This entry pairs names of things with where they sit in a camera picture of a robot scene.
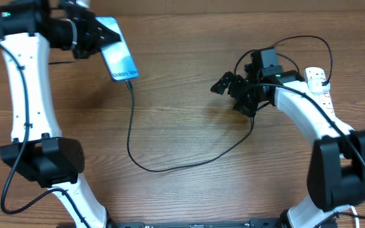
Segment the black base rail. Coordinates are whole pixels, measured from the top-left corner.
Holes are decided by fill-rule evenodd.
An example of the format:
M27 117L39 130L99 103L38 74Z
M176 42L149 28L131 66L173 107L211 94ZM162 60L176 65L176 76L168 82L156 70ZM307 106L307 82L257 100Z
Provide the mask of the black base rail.
M246 222L157 223L112 222L112 228L287 228L280 218L253 218Z

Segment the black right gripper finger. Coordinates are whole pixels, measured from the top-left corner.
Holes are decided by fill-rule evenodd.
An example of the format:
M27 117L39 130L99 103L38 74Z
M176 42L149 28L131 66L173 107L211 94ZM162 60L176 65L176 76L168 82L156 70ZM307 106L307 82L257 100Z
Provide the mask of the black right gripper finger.
M237 101L233 106L233 110L238 111L249 118L253 118L256 114L256 106L252 103L242 103Z
M210 88L210 91L223 95L224 91L229 87L230 83L235 79L233 72L226 72L224 75Z

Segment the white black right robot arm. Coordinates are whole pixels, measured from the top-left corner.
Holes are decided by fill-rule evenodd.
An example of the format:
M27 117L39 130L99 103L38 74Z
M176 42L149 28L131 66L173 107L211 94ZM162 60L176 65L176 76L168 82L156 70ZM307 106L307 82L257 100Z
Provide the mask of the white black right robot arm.
M299 71L284 71L273 47L249 51L246 76L226 72L211 92L227 92L234 110L254 118L266 102L285 113L312 144L306 197L279 218L252 219L251 227L336 227L343 215L363 219L352 211L365 202L365 130L356 131L335 116L323 100L326 89L316 75L305 79Z

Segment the blue smartphone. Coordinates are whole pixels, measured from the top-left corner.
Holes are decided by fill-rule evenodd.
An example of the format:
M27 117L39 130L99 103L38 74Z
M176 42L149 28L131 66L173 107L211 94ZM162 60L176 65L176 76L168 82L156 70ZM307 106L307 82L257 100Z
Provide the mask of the blue smartphone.
M109 16L97 16L96 19L106 28L120 36L120 41L113 42L101 48L101 55L112 80L123 81L138 78L138 69L118 21L114 17Z

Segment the white power strip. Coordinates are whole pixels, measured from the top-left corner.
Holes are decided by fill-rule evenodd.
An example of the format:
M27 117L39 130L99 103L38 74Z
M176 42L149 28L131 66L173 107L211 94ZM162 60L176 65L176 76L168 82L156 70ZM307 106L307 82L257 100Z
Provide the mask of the white power strip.
M330 96L331 85L323 85L326 82L326 75L322 68L308 67L304 70L304 77L310 92L315 98L318 98L319 104L325 112L334 117L335 110Z

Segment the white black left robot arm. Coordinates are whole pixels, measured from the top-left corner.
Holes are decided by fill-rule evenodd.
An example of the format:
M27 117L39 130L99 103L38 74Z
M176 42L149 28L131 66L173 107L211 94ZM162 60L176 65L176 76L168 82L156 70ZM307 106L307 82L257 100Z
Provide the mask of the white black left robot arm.
M77 60L98 53L120 35L97 21L88 1L61 1L65 19L51 16L48 1L12 1L0 6L0 49L8 71L13 107L11 142L1 146L12 174L54 194L75 227L114 227L84 175L78 140L63 137L53 107L49 54L71 51Z

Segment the white charger plug adapter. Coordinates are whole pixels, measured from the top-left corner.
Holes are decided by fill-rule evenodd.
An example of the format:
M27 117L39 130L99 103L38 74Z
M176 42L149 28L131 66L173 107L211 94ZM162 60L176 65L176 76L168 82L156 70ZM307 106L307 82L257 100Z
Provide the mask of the white charger plug adapter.
M323 94L330 91L330 84L323 85L324 79L322 78L307 78L307 85L311 93Z

